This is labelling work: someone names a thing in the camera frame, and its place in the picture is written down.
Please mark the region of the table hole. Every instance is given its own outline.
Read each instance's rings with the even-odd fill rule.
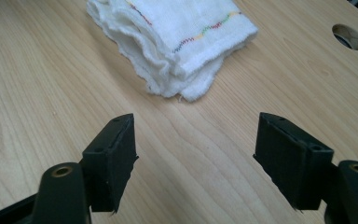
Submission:
[[[351,27],[336,24],[333,26],[333,34],[343,46],[348,49],[358,50],[358,32]]]

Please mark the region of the colorful stitching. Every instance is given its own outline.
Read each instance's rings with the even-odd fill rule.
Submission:
[[[136,8],[136,6],[133,3],[129,2],[129,1],[126,1],[126,2],[130,5],[130,7],[132,9],[137,11],[139,13],[139,15],[141,15],[144,18],[144,20],[147,22],[147,24],[152,25],[152,23],[142,14],[141,11],[138,10],[138,8]]]
[[[193,37],[190,37],[190,38],[187,38],[187,39],[184,39],[180,42],[179,46],[174,49],[172,52],[173,53],[177,53],[179,52],[181,49],[182,49],[182,46],[187,44],[187,43],[190,43],[192,41],[195,41],[195,40],[199,40],[201,38],[204,37],[205,33],[209,30],[216,30],[218,29],[219,27],[221,27],[226,21],[228,21],[231,17],[235,16],[235,15],[240,15],[242,14],[241,12],[230,12],[226,15],[226,17],[218,22],[217,24],[215,25],[212,25],[212,26],[206,26],[205,28],[202,29],[202,32],[199,34],[199,35],[196,35],[196,36],[193,36]]]

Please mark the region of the white towel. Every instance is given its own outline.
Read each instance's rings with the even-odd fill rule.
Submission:
[[[231,0],[89,0],[87,11],[149,92],[179,93],[189,102],[209,89],[225,57],[257,33]]]

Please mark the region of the wood grain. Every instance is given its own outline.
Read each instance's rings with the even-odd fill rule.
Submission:
[[[135,116],[137,151],[118,214],[94,223],[324,223],[294,211],[252,158],[258,114],[287,117],[358,160],[358,32],[345,0],[236,1],[259,28],[196,103],[149,95],[85,0],[0,0],[0,209],[79,161],[108,120]]]

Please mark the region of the wooden surface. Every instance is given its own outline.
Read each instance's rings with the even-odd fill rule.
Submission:
[[[137,152],[118,214],[93,223],[324,223],[293,210],[252,155],[259,112],[290,119],[358,160],[358,31],[346,0],[236,1],[259,27],[193,104],[146,93],[85,0],[0,0],[0,209],[79,161],[108,120],[135,116]]]

